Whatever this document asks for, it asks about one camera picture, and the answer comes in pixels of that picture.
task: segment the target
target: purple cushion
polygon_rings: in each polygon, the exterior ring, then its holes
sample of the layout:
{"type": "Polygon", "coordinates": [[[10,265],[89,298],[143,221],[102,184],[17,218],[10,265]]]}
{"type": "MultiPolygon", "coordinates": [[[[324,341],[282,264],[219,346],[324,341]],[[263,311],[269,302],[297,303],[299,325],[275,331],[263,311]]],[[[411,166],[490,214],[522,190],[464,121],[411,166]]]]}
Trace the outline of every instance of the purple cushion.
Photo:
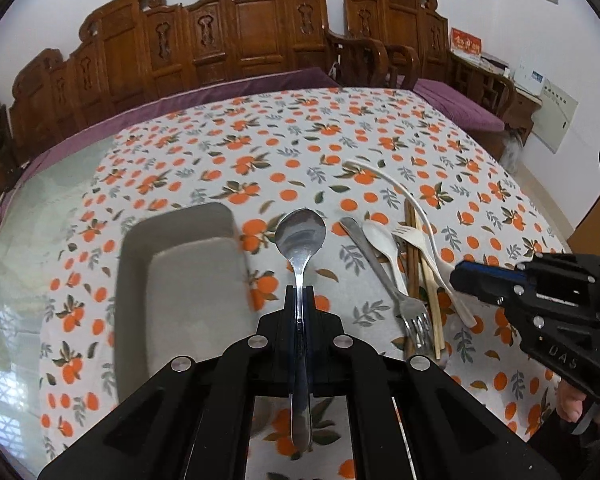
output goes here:
{"type": "Polygon", "coordinates": [[[227,83],[218,83],[203,88],[196,88],[157,101],[140,105],[106,119],[101,123],[85,128],[81,132],[63,140],[52,148],[34,158],[20,177],[16,187],[9,191],[0,203],[0,223],[4,219],[9,203],[15,191],[27,180],[41,171],[50,168],[56,162],[69,155],[91,146],[99,140],[117,134],[121,130],[150,119],[163,116],[170,112],[185,110],[193,106],[224,101],[234,97],[282,92],[285,90],[307,90],[311,88],[334,88],[337,83],[327,76],[320,68],[312,67],[293,72],[282,72],[263,76],[238,79],[227,83]]]}
{"type": "Polygon", "coordinates": [[[464,131],[501,132],[504,130],[502,120],[443,82],[418,79],[413,92],[464,131]]]}

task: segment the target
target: orange fruit print tablecloth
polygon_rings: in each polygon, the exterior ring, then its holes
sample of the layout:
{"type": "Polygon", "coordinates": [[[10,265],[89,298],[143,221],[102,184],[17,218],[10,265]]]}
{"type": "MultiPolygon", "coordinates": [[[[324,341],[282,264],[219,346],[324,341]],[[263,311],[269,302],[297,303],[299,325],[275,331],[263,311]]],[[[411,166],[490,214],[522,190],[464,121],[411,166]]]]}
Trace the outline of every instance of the orange fruit print tablecloth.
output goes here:
{"type": "MultiPolygon", "coordinates": [[[[293,275],[272,243],[280,219],[312,208],[328,227],[307,270],[317,307],[379,352],[402,358],[404,333],[378,279],[338,224],[342,216],[397,225],[404,199],[360,157],[400,178],[435,228],[442,258],[509,266],[561,251],[515,181],[453,123],[409,91],[317,89],[261,94],[174,112],[123,130],[104,157],[59,248],[42,329],[43,443],[57,456],[115,407],[112,347],[118,255],[141,219],[218,201],[242,236],[256,318],[282,308],[293,275]]],[[[520,351],[501,308],[472,305],[467,329],[439,293],[446,371],[503,424],[528,438],[555,402],[557,378],[520,351]]],[[[286,399],[263,399],[247,478],[352,478],[344,399],[316,399],[315,442],[291,444],[286,399]]]]}

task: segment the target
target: finger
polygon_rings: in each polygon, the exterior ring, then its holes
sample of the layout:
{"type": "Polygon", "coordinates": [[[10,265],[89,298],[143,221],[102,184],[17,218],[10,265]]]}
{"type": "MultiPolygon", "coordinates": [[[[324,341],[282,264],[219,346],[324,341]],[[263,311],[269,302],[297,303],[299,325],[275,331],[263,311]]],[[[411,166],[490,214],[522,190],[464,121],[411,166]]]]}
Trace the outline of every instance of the finger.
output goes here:
{"type": "Polygon", "coordinates": [[[582,401],[581,400],[565,400],[561,403],[564,413],[569,417],[571,422],[577,422],[582,416],[582,401]]]}
{"type": "Polygon", "coordinates": [[[574,400],[584,400],[587,398],[587,394],[582,393],[579,389],[571,386],[566,381],[560,381],[558,384],[558,395],[562,398],[570,398],[574,400]]]}
{"type": "Polygon", "coordinates": [[[567,413],[563,410],[562,406],[559,403],[555,407],[555,411],[562,420],[566,422],[571,422],[569,415],[567,415],[567,413]]]}

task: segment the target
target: gray tray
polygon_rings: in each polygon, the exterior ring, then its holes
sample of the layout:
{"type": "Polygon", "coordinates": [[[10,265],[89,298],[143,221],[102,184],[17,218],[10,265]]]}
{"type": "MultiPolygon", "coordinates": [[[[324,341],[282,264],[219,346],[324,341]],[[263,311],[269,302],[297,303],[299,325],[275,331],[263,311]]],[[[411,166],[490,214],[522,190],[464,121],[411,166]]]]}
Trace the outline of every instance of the gray tray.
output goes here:
{"type": "Polygon", "coordinates": [[[120,251],[114,364],[120,402],[172,358],[217,357],[257,326],[234,217],[221,203],[141,221],[120,251]]]}

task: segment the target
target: white wall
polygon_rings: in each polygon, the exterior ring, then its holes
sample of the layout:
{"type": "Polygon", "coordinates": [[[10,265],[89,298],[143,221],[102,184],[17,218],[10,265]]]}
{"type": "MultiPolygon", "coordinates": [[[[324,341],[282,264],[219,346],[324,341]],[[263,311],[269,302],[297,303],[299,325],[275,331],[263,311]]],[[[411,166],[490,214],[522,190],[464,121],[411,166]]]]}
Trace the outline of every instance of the white wall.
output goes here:
{"type": "MultiPolygon", "coordinates": [[[[40,50],[65,57],[78,44],[78,28],[109,0],[16,0],[0,21],[0,100],[13,102],[16,74],[40,50]]],[[[167,0],[193,3],[196,0],[167,0]]],[[[483,48],[515,65],[530,46],[547,75],[580,105],[557,154],[534,136],[525,165],[575,226],[600,193],[600,20],[585,0],[438,0],[450,26],[483,40],[483,48]]],[[[327,0],[331,28],[343,32],[342,0],[327,0]]]]}
{"type": "Polygon", "coordinates": [[[575,227],[600,195],[600,20],[586,0],[496,0],[483,47],[513,67],[531,49],[547,77],[579,101],[555,155],[536,136],[523,152],[575,227]]]}

